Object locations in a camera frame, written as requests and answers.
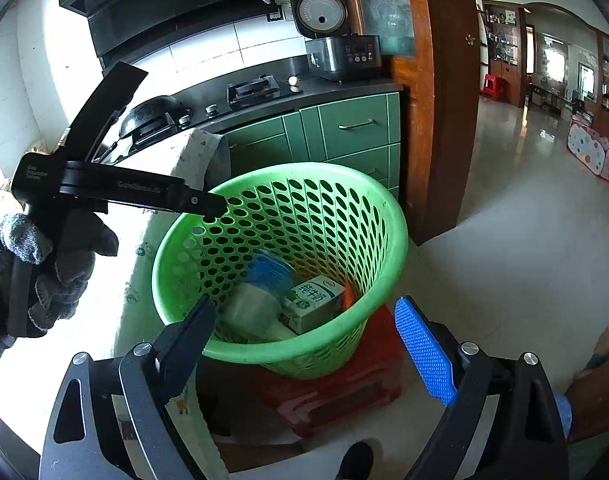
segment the black range hood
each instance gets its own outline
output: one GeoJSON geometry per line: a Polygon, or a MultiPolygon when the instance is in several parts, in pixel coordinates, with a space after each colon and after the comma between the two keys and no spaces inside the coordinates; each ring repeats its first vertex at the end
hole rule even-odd
{"type": "Polygon", "coordinates": [[[275,0],[59,0],[89,20],[104,73],[198,32],[276,12],[275,0]]]}

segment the floor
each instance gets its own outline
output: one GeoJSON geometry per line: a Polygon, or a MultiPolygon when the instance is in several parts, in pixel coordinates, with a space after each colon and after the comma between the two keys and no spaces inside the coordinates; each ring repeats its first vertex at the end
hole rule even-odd
{"type": "MultiPolygon", "coordinates": [[[[609,324],[609,184],[566,150],[568,123],[531,108],[479,102],[459,225],[410,248],[395,296],[410,294],[429,319],[491,355],[535,352],[563,392],[609,324]]],[[[475,471],[493,410],[488,402],[458,478],[475,471]]],[[[368,439],[372,480],[401,479],[442,413],[408,360],[395,402],[329,428],[302,456],[232,478],[332,479],[348,446],[368,439]]],[[[271,413],[242,425],[294,439],[271,413]]]]}

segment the gloved hand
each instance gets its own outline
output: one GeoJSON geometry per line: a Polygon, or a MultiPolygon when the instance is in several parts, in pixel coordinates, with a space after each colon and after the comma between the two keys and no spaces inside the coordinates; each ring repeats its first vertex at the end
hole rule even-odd
{"type": "MultiPolygon", "coordinates": [[[[9,302],[11,269],[15,256],[39,265],[53,250],[53,244],[23,214],[5,216],[0,222],[0,291],[9,302]]],[[[116,256],[118,237],[92,212],[73,210],[64,224],[57,248],[56,273],[39,274],[36,281],[38,302],[29,306],[29,319],[46,332],[60,319],[75,313],[87,288],[95,256],[116,256]]]]}

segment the green plastic basket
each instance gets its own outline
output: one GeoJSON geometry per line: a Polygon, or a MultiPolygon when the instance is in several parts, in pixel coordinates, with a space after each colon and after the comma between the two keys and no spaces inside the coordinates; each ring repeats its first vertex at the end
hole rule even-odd
{"type": "Polygon", "coordinates": [[[213,192],[226,197],[227,214],[181,215],[156,255],[153,298],[162,320],[181,321],[203,294],[222,306],[254,251],[268,250],[303,279],[326,274],[350,281],[360,299],[325,325],[284,341],[246,344],[218,325],[204,355],[300,379],[340,368],[405,261],[407,226],[393,195],[359,171],[317,162],[252,171],[213,192]]]}

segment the red plastic stool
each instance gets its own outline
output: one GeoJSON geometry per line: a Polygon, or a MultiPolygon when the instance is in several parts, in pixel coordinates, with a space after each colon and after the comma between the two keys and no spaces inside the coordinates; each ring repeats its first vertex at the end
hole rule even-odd
{"type": "Polygon", "coordinates": [[[258,367],[255,386],[264,403],[306,438],[350,413],[383,406],[401,393],[399,375],[406,349],[393,316],[382,305],[369,318],[353,357],[332,374],[302,381],[258,367]]]}
{"type": "Polygon", "coordinates": [[[492,74],[484,76],[482,95],[495,99],[495,101],[504,101],[504,94],[504,79],[492,74]]]}

